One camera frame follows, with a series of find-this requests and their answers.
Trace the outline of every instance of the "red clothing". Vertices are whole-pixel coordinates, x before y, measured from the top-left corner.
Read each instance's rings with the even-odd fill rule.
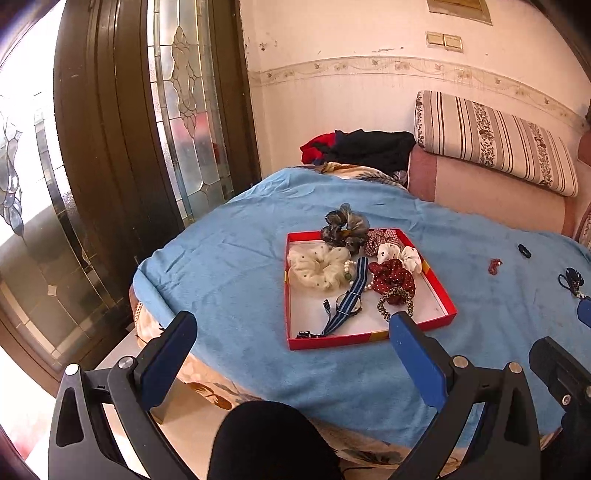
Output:
[[[335,133],[332,132],[330,134],[323,134],[319,135],[318,137],[313,138],[310,140],[306,145],[302,145],[300,147],[301,150],[301,162],[306,165],[308,163],[312,163],[314,160],[318,160],[322,157],[323,153],[318,150],[316,147],[313,146],[315,143],[320,143],[325,145],[327,148],[332,147],[335,142]]]

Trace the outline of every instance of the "blue blanket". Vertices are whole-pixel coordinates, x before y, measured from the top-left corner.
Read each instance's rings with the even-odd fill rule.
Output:
[[[434,415],[389,342],[290,351],[285,340],[285,236],[319,230],[330,210],[348,202],[373,228],[402,229],[454,301],[450,326],[432,330],[450,355],[475,365],[525,369],[541,433],[562,410],[528,369],[534,341],[551,336],[591,368],[591,330],[578,301],[558,285],[566,267],[590,279],[589,252],[552,233],[513,230],[478,215],[422,202],[403,189],[286,169],[215,209],[145,260],[137,297],[164,326],[193,312],[196,357],[254,394],[369,437],[415,444]],[[523,257],[518,244],[532,253]],[[503,264],[488,273],[491,258]],[[472,436],[474,408],[458,446]]]

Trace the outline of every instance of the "pile of clothes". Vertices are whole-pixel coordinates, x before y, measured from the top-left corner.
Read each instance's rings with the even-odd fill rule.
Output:
[[[405,186],[408,158],[415,143],[410,132],[355,130],[346,134],[335,130],[302,145],[301,162],[320,173],[346,173],[347,178],[361,175],[366,177],[363,180]]]

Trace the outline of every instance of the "glass door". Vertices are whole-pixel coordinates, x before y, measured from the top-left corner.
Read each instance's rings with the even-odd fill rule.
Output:
[[[233,196],[213,75],[206,0],[148,0],[158,134],[185,225]]]
[[[16,341],[15,360],[25,356],[45,370],[45,379],[32,376],[49,391],[67,364],[84,364],[129,317],[87,239],[61,158],[53,58],[64,4],[0,69],[0,343]]]

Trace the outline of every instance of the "red box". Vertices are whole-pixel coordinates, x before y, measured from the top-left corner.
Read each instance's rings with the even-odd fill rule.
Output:
[[[413,243],[402,230],[395,230],[398,238],[404,245],[414,248]],[[309,288],[290,285],[287,254],[291,244],[315,244],[321,241],[320,232],[296,232],[287,234],[287,243],[285,246],[285,327],[287,343],[290,350],[328,348],[386,340],[388,338],[388,324],[376,308],[379,294],[374,291],[363,293],[362,311],[339,327],[339,330],[344,330],[343,334],[330,335],[323,338],[296,338],[300,331],[321,332],[328,321],[326,312],[322,306],[323,300],[329,299],[334,309],[336,297],[347,290],[346,287],[342,287],[336,292],[321,293]],[[456,316],[456,306],[420,252],[419,255],[423,261],[423,272],[420,277],[415,275],[417,291],[413,299],[413,319],[421,330],[432,330],[449,325]],[[395,306],[386,304],[386,307],[391,313],[396,311]],[[405,309],[405,305],[399,308],[399,310],[402,309]]]

